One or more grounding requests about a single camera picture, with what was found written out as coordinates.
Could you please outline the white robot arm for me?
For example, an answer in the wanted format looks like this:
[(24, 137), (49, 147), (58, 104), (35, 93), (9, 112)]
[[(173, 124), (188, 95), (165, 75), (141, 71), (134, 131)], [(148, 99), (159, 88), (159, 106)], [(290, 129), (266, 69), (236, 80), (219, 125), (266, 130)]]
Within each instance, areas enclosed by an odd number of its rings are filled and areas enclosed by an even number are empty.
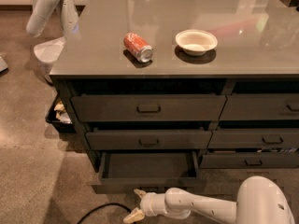
[(162, 194), (135, 189), (135, 194), (141, 199), (140, 207), (123, 220), (126, 224), (159, 215), (185, 219), (191, 212), (219, 224), (295, 224), (283, 191), (262, 176), (247, 178), (239, 187), (235, 202), (195, 195), (179, 188)]

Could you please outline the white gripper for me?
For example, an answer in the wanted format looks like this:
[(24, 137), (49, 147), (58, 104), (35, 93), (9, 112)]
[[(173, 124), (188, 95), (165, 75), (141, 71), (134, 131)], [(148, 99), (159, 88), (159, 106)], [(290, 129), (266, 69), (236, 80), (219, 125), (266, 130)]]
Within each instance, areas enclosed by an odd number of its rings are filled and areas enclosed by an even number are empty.
[(133, 224), (134, 222), (140, 221), (145, 215), (147, 217), (156, 217), (166, 213), (163, 194), (155, 192), (147, 193), (142, 189), (134, 189), (134, 194), (141, 199), (141, 209), (135, 208), (127, 217), (125, 217), (123, 219), (125, 224)]

